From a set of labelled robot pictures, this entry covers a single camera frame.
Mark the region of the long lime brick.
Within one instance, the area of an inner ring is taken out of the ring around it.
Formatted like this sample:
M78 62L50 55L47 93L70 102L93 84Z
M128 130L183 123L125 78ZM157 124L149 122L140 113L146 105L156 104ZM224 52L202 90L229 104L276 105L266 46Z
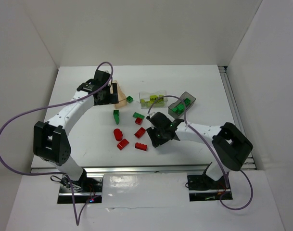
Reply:
M154 102L158 99L158 96L157 95L150 95L150 101L151 102Z

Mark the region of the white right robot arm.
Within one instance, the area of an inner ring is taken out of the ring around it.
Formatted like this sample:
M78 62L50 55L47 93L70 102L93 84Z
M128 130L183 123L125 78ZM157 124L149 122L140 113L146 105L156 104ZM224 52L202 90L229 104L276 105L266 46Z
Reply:
M224 178L228 184L229 172L240 171L253 150L252 143L230 122L222 126L206 126L184 119L171 121L161 112L148 115L147 120L152 125L147 133L154 148L171 140L205 144L215 159L207 167L205 175L214 181Z

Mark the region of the lime sloped brick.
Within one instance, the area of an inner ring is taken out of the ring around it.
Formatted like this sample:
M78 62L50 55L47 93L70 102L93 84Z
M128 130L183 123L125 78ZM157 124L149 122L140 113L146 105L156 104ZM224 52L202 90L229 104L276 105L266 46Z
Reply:
M159 95L158 99L159 99L160 101L163 101L163 100L164 100L164 96L163 96L163 95Z

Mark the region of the long green sloped brick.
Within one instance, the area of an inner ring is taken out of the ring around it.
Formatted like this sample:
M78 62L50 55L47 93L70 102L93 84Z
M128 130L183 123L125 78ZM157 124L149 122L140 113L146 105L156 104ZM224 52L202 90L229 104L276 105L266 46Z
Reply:
M120 123L119 110L115 109L113 111L113 117L114 117L115 123L118 125Z

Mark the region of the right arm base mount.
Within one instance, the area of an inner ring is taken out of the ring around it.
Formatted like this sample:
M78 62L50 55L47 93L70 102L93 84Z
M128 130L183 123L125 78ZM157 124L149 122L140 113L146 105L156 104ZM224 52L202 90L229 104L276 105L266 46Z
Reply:
M230 187L226 186L225 178L222 176L219 180L214 181L204 173L189 172L185 187L189 191L190 202L205 202L232 200Z

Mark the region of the smoky grey container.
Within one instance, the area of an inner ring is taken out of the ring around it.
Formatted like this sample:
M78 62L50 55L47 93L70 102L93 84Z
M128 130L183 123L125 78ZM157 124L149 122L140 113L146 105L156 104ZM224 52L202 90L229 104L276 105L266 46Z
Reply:
M196 98L185 91L175 103L169 105L168 114L174 119L181 118L185 110L188 111L195 101Z

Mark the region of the clear plastic container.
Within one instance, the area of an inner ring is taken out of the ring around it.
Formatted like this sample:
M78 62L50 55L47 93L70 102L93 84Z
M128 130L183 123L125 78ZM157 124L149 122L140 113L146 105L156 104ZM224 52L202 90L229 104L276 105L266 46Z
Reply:
M166 90L160 90L155 93L145 91L139 92L139 102L141 109L148 109L155 102L153 107L163 108L167 106L167 98L161 98L166 95Z

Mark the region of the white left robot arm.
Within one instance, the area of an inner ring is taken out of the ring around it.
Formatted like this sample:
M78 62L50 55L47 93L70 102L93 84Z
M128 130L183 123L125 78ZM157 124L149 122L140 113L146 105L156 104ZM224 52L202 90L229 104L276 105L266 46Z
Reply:
M110 74L96 70L94 78L80 84L70 103L46 122L34 125L33 153L51 163L72 181L84 180L85 170L71 157L68 135L78 120L96 105L118 103L117 85Z

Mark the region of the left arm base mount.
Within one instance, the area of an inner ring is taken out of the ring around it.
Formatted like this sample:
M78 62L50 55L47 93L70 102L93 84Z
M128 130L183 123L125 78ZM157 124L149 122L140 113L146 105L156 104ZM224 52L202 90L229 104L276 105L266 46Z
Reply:
M86 186L80 187L73 183L74 198L76 204L84 204L89 201L91 204L102 203L103 175L91 177L93 181ZM57 204L72 204L72 192L68 179L52 175L50 180L60 184Z

